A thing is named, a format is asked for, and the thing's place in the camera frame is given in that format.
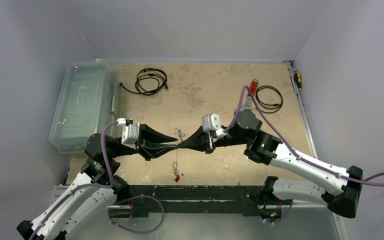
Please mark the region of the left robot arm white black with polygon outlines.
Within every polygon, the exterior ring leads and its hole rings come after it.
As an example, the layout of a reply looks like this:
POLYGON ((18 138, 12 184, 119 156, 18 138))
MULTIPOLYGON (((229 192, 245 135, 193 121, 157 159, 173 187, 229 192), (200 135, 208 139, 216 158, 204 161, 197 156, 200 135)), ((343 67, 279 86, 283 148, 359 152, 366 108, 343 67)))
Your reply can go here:
POLYGON ((119 118, 105 126, 101 133, 88 139, 86 163, 68 188, 43 213, 33 220, 23 220, 17 232, 24 240, 67 240, 78 227, 111 205, 135 208, 150 200, 164 207, 154 196, 133 192, 133 186, 116 175, 120 163, 114 159, 140 154, 146 160, 175 149, 176 139, 146 124, 119 118))

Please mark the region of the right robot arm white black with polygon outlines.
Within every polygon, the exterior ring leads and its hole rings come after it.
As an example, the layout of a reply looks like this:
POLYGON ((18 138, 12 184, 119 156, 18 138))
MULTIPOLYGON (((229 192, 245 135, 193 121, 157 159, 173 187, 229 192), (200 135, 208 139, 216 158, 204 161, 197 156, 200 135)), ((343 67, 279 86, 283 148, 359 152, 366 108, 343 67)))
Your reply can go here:
POLYGON ((276 200, 301 200, 326 206, 331 212, 349 219, 356 217, 363 170, 330 165, 295 150, 284 140, 263 130, 262 121, 249 110, 234 116, 231 127, 221 125, 217 114, 202 118, 202 126, 179 143, 180 149, 211 154, 216 148, 245 145, 248 159, 292 172, 305 181, 290 181, 275 176, 266 178, 260 196, 268 204, 276 200))

